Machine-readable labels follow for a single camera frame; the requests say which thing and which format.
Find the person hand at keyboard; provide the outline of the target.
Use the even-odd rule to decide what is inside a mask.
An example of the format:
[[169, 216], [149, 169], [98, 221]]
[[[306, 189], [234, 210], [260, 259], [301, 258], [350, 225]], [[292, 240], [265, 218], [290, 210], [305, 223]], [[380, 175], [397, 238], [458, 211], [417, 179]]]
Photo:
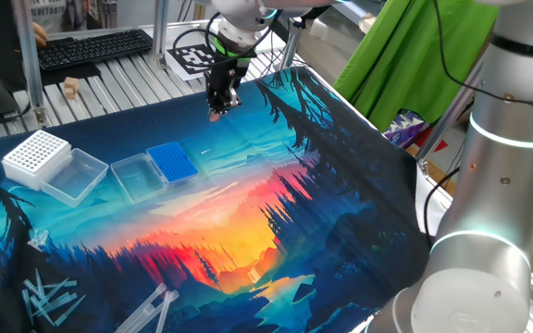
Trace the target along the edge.
[[32, 23], [32, 27], [34, 31], [36, 46], [38, 48], [45, 48], [48, 41], [48, 34], [46, 33], [45, 29], [35, 22]]

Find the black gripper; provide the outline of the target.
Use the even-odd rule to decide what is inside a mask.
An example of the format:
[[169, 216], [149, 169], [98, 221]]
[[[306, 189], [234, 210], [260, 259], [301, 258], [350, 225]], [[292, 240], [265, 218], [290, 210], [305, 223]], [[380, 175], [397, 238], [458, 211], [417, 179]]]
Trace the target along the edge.
[[[226, 111], [229, 112], [242, 104], [237, 89], [242, 78], [247, 74], [250, 61], [250, 58], [234, 59], [223, 55], [215, 56], [215, 62], [205, 73], [206, 101], [209, 107], [210, 122], [217, 122]], [[226, 92], [224, 105], [219, 92]]]

